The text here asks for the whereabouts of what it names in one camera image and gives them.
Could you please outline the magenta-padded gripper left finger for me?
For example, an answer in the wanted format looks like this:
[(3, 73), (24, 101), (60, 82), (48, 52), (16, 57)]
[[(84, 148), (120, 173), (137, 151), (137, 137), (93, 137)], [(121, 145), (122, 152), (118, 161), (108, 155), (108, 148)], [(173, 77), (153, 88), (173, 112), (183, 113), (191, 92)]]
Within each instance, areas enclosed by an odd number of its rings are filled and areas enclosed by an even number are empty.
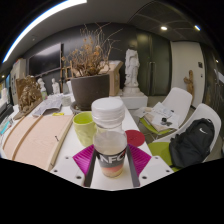
[(76, 185), (90, 187), (95, 160), (96, 151), (91, 145), (74, 156), (65, 156), (54, 166), (51, 173)]

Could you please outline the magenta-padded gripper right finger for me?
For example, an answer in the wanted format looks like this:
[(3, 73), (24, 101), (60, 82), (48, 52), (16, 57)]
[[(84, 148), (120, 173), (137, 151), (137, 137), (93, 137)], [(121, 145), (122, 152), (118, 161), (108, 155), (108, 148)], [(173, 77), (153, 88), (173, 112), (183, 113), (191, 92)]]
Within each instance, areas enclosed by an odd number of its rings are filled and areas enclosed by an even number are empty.
[(150, 156), (131, 144), (126, 154), (134, 188), (143, 187), (173, 173), (160, 156)]

